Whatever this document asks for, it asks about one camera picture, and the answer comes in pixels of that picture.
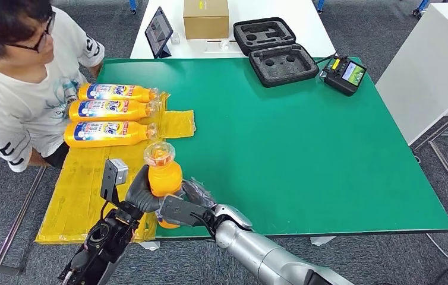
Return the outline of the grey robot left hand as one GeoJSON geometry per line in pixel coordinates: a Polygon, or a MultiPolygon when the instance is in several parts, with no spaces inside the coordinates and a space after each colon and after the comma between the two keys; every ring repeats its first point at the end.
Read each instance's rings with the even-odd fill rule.
{"type": "Polygon", "coordinates": [[[152,194],[149,182],[149,165],[145,164],[136,174],[125,196],[126,202],[132,204],[143,213],[160,210],[163,198],[152,194]]]}

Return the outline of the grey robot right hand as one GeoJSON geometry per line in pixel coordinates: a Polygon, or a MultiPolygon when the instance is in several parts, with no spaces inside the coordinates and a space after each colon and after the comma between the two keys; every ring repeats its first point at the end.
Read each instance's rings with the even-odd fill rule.
{"type": "Polygon", "coordinates": [[[216,205],[216,201],[211,193],[205,189],[202,183],[195,179],[183,179],[182,190],[191,203],[207,208],[213,208],[216,205]]]}

